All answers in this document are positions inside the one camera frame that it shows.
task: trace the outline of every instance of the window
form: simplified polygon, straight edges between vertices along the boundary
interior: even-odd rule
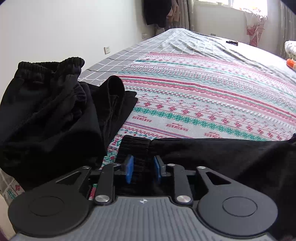
[[[267,0],[198,0],[267,16]]]

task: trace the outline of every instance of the wall outlet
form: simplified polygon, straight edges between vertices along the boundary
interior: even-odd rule
[[[110,47],[109,46],[104,47],[104,51],[105,51],[105,54],[110,53]]]
[[[142,39],[147,38],[147,36],[148,36],[148,34],[146,34],[146,33],[142,33]]]

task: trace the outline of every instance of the ribbed gray surface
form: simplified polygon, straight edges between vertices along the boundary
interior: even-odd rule
[[[179,207],[167,197],[119,197],[110,206],[97,206],[74,231],[54,238],[17,234],[12,241],[224,241],[235,240],[205,228],[188,207]],[[254,241],[271,241],[267,236]]]

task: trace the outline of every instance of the metal screw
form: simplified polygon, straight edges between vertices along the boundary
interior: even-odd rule
[[[107,195],[98,195],[95,197],[97,202],[108,202],[110,198]]]
[[[186,196],[186,195],[180,195],[177,197],[177,201],[182,202],[182,203],[187,203],[187,202],[191,201],[191,197]]]

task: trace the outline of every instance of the orange object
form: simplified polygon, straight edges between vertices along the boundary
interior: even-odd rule
[[[291,69],[296,71],[296,61],[292,59],[287,59],[287,66],[289,66]]]

